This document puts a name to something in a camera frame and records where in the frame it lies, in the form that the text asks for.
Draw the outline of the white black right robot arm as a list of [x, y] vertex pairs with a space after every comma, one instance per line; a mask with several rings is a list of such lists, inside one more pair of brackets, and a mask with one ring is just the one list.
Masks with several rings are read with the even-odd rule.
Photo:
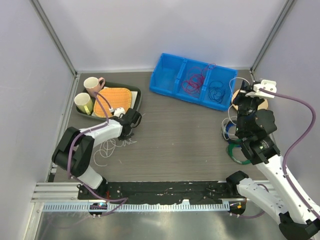
[[277, 83], [245, 80], [232, 103], [238, 107], [235, 135], [241, 139], [241, 151], [266, 177], [278, 194], [260, 187], [243, 171], [226, 178], [226, 193], [241, 195], [274, 219], [287, 240], [309, 240], [320, 232], [320, 207], [305, 192], [287, 166], [288, 154], [281, 154], [270, 135], [277, 130], [274, 113], [259, 109], [265, 99], [287, 95], [277, 93]]

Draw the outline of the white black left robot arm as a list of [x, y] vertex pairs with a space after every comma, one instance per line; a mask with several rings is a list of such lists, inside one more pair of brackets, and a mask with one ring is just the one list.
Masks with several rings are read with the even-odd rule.
[[51, 160], [67, 171], [68, 177], [74, 177], [89, 187], [89, 194], [100, 200], [107, 193], [108, 181], [90, 166], [93, 149], [107, 140], [130, 139], [132, 129], [140, 124], [141, 119], [142, 115], [138, 111], [129, 108], [125, 114], [113, 116], [93, 127], [69, 127], [62, 135]]

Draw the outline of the orange woven mat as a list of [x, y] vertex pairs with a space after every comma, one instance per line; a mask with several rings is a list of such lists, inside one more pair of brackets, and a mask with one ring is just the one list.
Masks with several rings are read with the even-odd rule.
[[110, 118], [116, 113], [116, 109], [123, 108], [124, 113], [131, 107], [132, 93], [127, 88], [106, 87], [98, 92], [98, 101], [94, 102], [93, 113], [98, 118]]

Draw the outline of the yellow green ceramic mug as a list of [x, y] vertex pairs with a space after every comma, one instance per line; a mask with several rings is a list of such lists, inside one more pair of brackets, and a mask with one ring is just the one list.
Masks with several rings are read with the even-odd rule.
[[74, 103], [76, 107], [86, 115], [91, 115], [93, 112], [94, 104], [91, 96], [88, 93], [81, 92], [77, 94], [74, 98]]

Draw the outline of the pink ceramic mug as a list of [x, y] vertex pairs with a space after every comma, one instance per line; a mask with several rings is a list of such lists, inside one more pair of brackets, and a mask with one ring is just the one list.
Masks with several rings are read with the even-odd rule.
[[95, 93], [99, 93], [105, 86], [105, 79], [103, 77], [88, 77], [84, 80], [83, 86], [91, 97], [95, 97]]

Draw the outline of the blue three-compartment plastic bin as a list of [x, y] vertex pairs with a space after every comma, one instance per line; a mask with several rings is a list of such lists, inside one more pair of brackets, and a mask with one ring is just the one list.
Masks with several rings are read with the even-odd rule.
[[162, 53], [150, 77], [149, 90], [225, 112], [237, 75], [232, 68]]

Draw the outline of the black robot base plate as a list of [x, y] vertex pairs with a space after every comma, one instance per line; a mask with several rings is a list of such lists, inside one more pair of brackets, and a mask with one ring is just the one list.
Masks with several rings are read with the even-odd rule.
[[130, 205], [173, 205], [189, 200], [192, 205], [219, 204], [223, 199], [242, 199], [236, 188], [220, 181], [109, 182], [97, 195]]

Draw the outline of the aluminium frame post left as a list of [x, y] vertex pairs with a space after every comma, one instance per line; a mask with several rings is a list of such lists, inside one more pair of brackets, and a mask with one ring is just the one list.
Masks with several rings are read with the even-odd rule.
[[49, 34], [51, 40], [53, 41], [55, 47], [57, 48], [58, 52], [60, 53], [63, 61], [65, 62], [67, 68], [69, 69], [69, 71], [71, 72], [71, 74], [76, 77], [77, 76], [77, 71], [74, 67], [74, 65], [72, 64], [65, 48], [63, 47], [56, 31], [54, 30], [47, 14], [45, 13], [41, 3], [39, 0], [30, 0], [29, 1], [32, 5], [32, 7], [34, 8], [36, 14], [38, 15], [39, 19], [41, 20], [45, 30], [47, 31], [47, 33]]

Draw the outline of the aluminium frame post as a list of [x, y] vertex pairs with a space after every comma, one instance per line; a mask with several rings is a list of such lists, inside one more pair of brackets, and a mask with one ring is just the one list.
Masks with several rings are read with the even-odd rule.
[[32, 5], [32, 7], [34, 8], [36, 14], [38, 15], [39, 19], [41, 20], [45, 30], [47, 31], [47, 33], [49, 34], [51, 40], [53, 41], [55, 47], [57, 48], [58, 52], [60, 53], [63, 61], [65, 62], [67, 68], [69, 69], [69, 71], [71, 72], [71, 74], [76, 77], [77, 76], [77, 71], [74, 67], [74, 65], [72, 64], [65, 48], [63, 47], [56, 31], [54, 30], [47, 14], [45, 13], [41, 3], [39, 0], [30, 0], [29, 1]]
[[290, 14], [291, 10], [293, 9], [294, 5], [296, 4], [296, 0], [286, 0], [284, 6], [282, 7], [278, 17], [276, 18], [271, 30], [269, 31], [267, 38], [265, 39], [261, 49], [258, 52], [257, 57], [255, 58], [251, 68], [250, 73], [252, 75], [255, 74], [259, 64], [261, 63], [263, 57], [265, 56], [267, 50], [271, 46], [273, 40], [277, 36], [278, 32], [280, 31], [282, 25], [284, 24], [286, 18]]

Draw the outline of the aluminium frame post right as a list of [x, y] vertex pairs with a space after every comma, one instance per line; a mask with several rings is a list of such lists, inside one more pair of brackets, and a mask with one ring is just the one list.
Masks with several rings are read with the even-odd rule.
[[291, 10], [293, 9], [294, 5], [296, 4], [296, 0], [286, 0], [284, 6], [282, 7], [278, 17], [276, 18], [271, 30], [269, 31], [267, 38], [265, 39], [261, 49], [258, 52], [257, 57], [255, 58], [251, 68], [250, 73], [252, 75], [255, 74], [259, 64], [261, 63], [263, 57], [265, 56], [267, 50], [271, 46], [273, 40], [277, 36], [278, 32], [280, 31], [282, 25], [284, 24], [286, 18], [290, 14]]

